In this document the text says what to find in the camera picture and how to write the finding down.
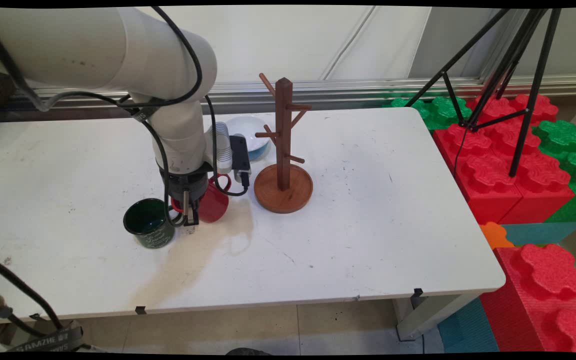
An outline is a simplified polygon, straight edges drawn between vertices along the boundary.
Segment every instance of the dark green mug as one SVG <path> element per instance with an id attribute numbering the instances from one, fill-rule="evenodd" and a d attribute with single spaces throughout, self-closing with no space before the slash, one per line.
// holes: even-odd
<path id="1" fill-rule="evenodd" d="M 133 203 L 123 215 L 123 227 L 149 249 L 165 246 L 175 235 L 175 228 L 166 221 L 164 202 L 158 198 Z"/>

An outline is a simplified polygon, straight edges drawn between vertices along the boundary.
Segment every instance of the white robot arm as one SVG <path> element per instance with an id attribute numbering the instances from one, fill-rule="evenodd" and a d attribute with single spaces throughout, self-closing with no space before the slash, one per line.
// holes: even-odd
<path id="1" fill-rule="evenodd" d="M 196 210 L 208 186 L 205 163 L 207 171 L 213 170 L 212 129 L 204 132 L 199 100 L 215 83 L 217 59 L 201 36 L 186 30 L 183 35 L 201 66 L 201 84 L 190 98 L 158 108 L 148 121 L 165 150 L 169 194 L 180 203 L 185 199 L 184 208 Z M 59 87 L 128 91 L 135 103 L 176 99 L 197 81 L 194 61 L 169 25 L 134 7 L 0 7 L 0 43 L 26 79 Z M 0 72 L 7 73 L 1 61 Z M 221 123 L 216 128 L 217 171 L 227 174 L 232 166 L 229 134 Z M 163 176 L 155 140 L 153 148 Z"/>

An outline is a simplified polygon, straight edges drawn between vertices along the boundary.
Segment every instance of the wooden round base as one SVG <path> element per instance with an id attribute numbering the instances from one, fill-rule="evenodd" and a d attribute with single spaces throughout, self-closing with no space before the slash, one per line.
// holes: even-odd
<path id="1" fill-rule="evenodd" d="M 313 194 L 313 179 L 295 164 L 290 164 L 290 189 L 277 187 L 277 164 L 261 170 L 254 180 L 254 196 L 262 207 L 278 214 L 296 212 Z"/>

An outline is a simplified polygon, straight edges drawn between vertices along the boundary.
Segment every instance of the red foam block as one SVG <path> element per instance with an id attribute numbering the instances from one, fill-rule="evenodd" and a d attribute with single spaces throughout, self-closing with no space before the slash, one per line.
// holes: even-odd
<path id="1" fill-rule="evenodd" d="M 510 101 L 510 106 L 513 107 L 515 111 L 526 109 L 528 106 L 528 95 L 517 95 L 517 97 Z M 552 121 L 554 123 L 557 120 L 557 113 L 559 111 L 560 109 L 557 106 L 551 104 L 550 98 L 544 95 L 537 95 L 537 102 L 532 111 L 532 117 L 530 117 L 530 126 L 537 126 L 542 121 Z"/>
<path id="2" fill-rule="evenodd" d="M 512 157 L 504 160 L 510 166 Z M 522 155 L 516 178 L 521 200 L 498 224 L 544 223 L 575 196 L 569 187 L 570 174 L 560 169 L 557 159 L 541 152 Z"/>
<path id="3" fill-rule="evenodd" d="M 460 127 L 456 123 L 453 123 L 447 129 L 435 130 L 432 133 L 432 139 L 434 139 L 434 143 L 437 145 L 441 156 L 451 172 L 455 169 L 455 157 L 457 156 L 459 147 L 462 145 L 462 140 L 464 140 L 465 131 L 465 127 Z M 491 152 L 491 146 L 492 141 L 489 137 L 481 132 L 469 131 L 466 134 L 466 139 L 463 142 L 463 147 L 461 148 L 457 161 L 461 165 L 471 156 L 479 157 L 488 154 Z"/>
<path id="4" fill-rule="evenodd" d="M 457 166 L 456 180 L 478 224 L 499 223 L 521 200 L 506 162 L 491 152 L 468 157 Z"/>
<path id="5" fill-rule="evenodd" d="M 500 351 L 576 352 L 576 269 L 556 244 L 493 250 L 505 285 L 480 296 Z"/>
<path id="6" fill-rule="evenodd" d="M 477 104 L 480 102 L 481 98 L 482 96 L 477 96 L 477 98 L 475 98 L 474 101 L 467 102 L 466 106 L 474 111 L 475 107 L 477 107 Z M 477 119 L 477 124 L 487 123 L 488 121 L 499 119 L 500 117 L 510 115 L 514 112 L 517 112 L 517 110 L 510 105 L 510 101 L 507 98 L 502 97 L 499 100 L 497 100 L 496 98 L 492 97 L 489 98 L 487 104 L 484 106 L 481 114 Z M 499 124 L 512 124 L 514 126 L 519 127 L 521 126 L 520 119 L 523 119 L 521 115 L 515 116 L 501 123 L 496 123 L 495 125 L 489 125 L 483 127 L 481 130 L 482 132 L 484 132 L 484 134 L 487 135 L 489 134 L 490 130 L 496 128 Z"/>
<path id="7" fill-rule="evenodd" d="M 508 157 L 512 158 L 515 155 L 515 148 L 517 147 L 517 140 L 519 139 L 519 132 L 521 130 L 521 123 L 505 123 L 501 122 L 492 127 L 487 136 L 492 140 L 492 150 L 494 153 L 505 160 Z M 525 142 L 523 143 L 522 155 L 534 155 L 540 152 L 539 145 L 542 140 L 535 136 L 532 131 L 526 134 Z"/>

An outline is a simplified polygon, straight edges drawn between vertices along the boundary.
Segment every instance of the black tripod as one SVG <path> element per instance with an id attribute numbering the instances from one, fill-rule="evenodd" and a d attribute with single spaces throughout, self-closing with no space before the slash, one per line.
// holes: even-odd
<path id="1" fill-rule="evenodd" d="M 510 177 L 514 177 L 517 174 L 517 167 L 519 166 L 519 159 L 521 158 L 522 151 L 524 149 L 524 142 L 526 142 L 526 136 L 528 135 L 528 127 L 530 126 L 530 120 L 533 116 L 533 110 L 535 109 L 535 103 L 537 102 L 537 93 L 539 92 L 539 88 L 542 84 L 542 78 L 544 77 L 544 69 L 546 68 L 546 61 L 548 60 L 548 54 L 551 51 L 551 45 L 553 44 L 553 38 L 555 36 L 555 29 L 557 28 L 557 22 L 560 18 L 560 13 L 562 9 L 552 9 L 550 14 L 550 20 L 548 21 L 548 28 L 546 30 L 546 35 L 543 39 L 543 44 L 541 46 L 541 53 L 539 54 L 539 60 L 537 61 L 537 69 L 535 70 L 534 79 L 532 80 L 532 88 L 530 89 L 530 96 L 528 97 L 528 105 L 526 109 L 513 112 L 512 114 L 508 114 L 506 116 L 502 116 L 500 118 L 487 121 L 485 123 L 481 123 L 477 125 L 477 120 L 484 106 L 488 102 L 489 98 L 493 95 L 495 89 L 498 88 L 499 82 L 502 79 L 503 75 L 505 74 L 505 78 L 499 86 L 499 89 L 496 91 L 496 98 L 500 99 L 501 96 L 504 94 L 506 86 L 510 82 L 510 78 L 513 76 L 515 69 L 517 68 L 517 64 L 519 64 L 519 60 L 521 59 L 528 43 L 530 42 L 531 37 L 533 36 L 535 29 L 537 29 L 537 25 L 539 25 L 540 20 L 546 14 L 548 9 L 530 9 L 526 17 L 523 19 L 519 30 L 517 30 L 517 34 L 514 35 L 510 46 L 505 51 L 501 62 L 499 63 L 498 67 L 494 71 L 493 75 L 490 77 L 488 84 L 485 86 L 484 91 L 481 94 L 481 98 L 477 103 L 477 106 L 472 112 L 472 115 L 468 119 L 468 121 L 464 121 L 464 116 L 462 116 L 462 112 L 459 109 L 459 105 L 457 104 L 457 98 L 455 97 L 455 91 L 453 90 L 452 85 L 450 84 L 450 79 L 448 79 L 447 71 L 452 68 L 452 66 L 457 63 L 461 57 L 466 54 L 468 50 L 479 39 L 481 39 L 489 30 L 492 28 L 499 19 L 503 18 L 503 16 L 508 13 L 510 9 L 501 9 L 490 21 L 484 25 L 475 34 L 475 36 L 464 45 L 455 56 L 448 61 L 440 70 L 437 72 L 430 81 L 428 81 L 423 88 L 419 90 L 406 104 L 406 107 L 410 107 L 413 105 L 421 96 L 433 86 L 439 78 L 443 77 L 443 80 L 446 84 L 446 88 L 448 88 L 448 94 L 450 95 L 450 99 L 452 100 L 452 105 L 454 106 L 455 111 L 457 112 L 457 118 L 459 119 L 459 126 L 466 127 L 466 132 L 464 133 L 463 137 L 466 139 L 466 133 L 468 130 L 471 132 L 477 132 L 477 130 L 484 128 L 486 126 L 494 125 L 496 123 L 501 123 L 502 121 L 512 119 L 517 116 L 524 115 L 523 122 L 521 123 L 521 130 L 519 131 L 519 139 L 517 139 L 517 146 L 514 150 L 514 156 L 512 157 L 512 164 L 510 165 Z M 455 159 L 455 170 L 457 170 L 457 160 Z"/>

